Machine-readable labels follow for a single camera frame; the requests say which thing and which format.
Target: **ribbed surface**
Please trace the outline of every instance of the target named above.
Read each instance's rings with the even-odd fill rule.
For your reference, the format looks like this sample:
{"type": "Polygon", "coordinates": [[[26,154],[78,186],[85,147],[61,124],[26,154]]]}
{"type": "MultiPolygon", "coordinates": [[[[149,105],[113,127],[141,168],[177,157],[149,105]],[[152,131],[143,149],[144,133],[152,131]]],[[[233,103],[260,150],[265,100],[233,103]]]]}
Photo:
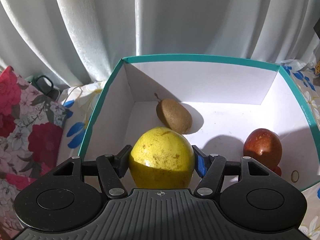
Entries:
{"type": "Polygon", "coordinates": [[[63,234],[42,234],[26,229],[17,240],[96,239],[218,239],[306,240],[298,230],[259,234],[238,228],[219,212],[211,200],[193,197],[188,190],[135,189],[125,199],[111,200],[89,225],[63,234]]]}

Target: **teal box rim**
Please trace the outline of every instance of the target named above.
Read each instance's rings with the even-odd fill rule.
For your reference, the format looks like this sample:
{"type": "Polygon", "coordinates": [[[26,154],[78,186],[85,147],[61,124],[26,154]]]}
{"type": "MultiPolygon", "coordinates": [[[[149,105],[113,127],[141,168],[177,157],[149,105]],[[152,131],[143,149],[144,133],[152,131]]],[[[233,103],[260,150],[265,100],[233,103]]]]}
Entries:
{"type": "MultiPolygon", "coordinates": [[[[113,83],[114,79],[116,78],[120,68],[123,66],[124,63],[143,63],[143,62],[165,62],[165,61],[192,61],[192,62],[214,62],[214,63],[224,63],[224,64],[233,64],[233,65],[242,65],[242,66],[249,66],[249,67],[257,67],[262,69],[267,69],[275,72],[279,72],[286,83],[288,84],[289,88],[291,89],[293,95],[295,96],[297,102],[299,103],[305,118],[308,122],[308,125],[310,127],[313,140],[316,145],[317,153],[318,153],[318,159],[320,162],[320,132],[318,129],[318,126],[316,124],[316,120],[313,117],[313,114],[305,101],[302,93],[298,89],[297,85],[294,83],[294,81],[291,79],[289,74],[282,68],[280,65],[273,64],[273,63],[267,63],[252,59],[246,59],[246,58],[236,58],[236,57],[226,57],[226,56],[216,56],[216,55],[203,55],[203,54],[154,54],[154,55],[143,55],[143,56],[131,56],[131,57],[125,57],[122,58],[116,67],[114,68],[112,74],[110,75],[105,87],[103,88],[99,99],[97,101],[97,104],[92,112],[92,115],[89,119],[88,127],[85,131],[85,135],[83,138],[83,141],[81,143],[81,147],[78,153],[78,156],[80,156],[82,159],[84,159],[85,154],[87,152],[89,142],[92,135],[92,129],[93,126],[100,114],[102,105],[104,103],[104,99],[108,93],[110,85],[113,83]]],[[[319,183],[320,181],[317,181],[310,185],[309,187],[304,188],[303,190],[306,190],[315,184],[319,183]]]]}

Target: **kiwi stem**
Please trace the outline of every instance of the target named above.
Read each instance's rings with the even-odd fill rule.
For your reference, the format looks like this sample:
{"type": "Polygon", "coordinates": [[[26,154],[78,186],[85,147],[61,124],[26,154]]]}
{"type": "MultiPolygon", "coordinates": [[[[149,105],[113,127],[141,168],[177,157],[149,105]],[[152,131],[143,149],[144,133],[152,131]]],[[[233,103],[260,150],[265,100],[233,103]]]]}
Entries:
{"type": "Polygon", "coordinates": [[[156,98],[161,102],[162,100],[158,97],[157,93],[155,93],[156,98]]]}

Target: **yellow fruit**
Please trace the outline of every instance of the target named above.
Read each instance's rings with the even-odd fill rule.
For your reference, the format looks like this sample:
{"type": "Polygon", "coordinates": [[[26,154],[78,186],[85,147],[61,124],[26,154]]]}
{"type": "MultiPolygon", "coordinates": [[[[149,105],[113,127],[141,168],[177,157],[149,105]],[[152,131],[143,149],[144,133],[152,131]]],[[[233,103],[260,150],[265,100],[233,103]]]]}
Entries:
{"type": "Polygon", "coordinates": [[[129,156],[129,169],[139,188],[187,188],[194,166],[190,143],[166,127],[144,133],[129,156]]]}

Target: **small red object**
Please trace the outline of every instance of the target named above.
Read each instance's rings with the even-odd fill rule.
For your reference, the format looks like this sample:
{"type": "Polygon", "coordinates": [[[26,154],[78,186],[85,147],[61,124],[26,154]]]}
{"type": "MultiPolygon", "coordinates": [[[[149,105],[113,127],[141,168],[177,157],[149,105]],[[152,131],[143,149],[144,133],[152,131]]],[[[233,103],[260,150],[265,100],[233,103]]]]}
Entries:
{"type": "Polygon", "coordinates": [[[277,166],[277,167],[273,170],[273,172],[274,172],[275,174],[277,174],[278,176],[280,176],[280,177],[281,177],[281,175],[282,175],[282,171],[281,171],[281,169],[280,169],[279,166],[277,166]]]}

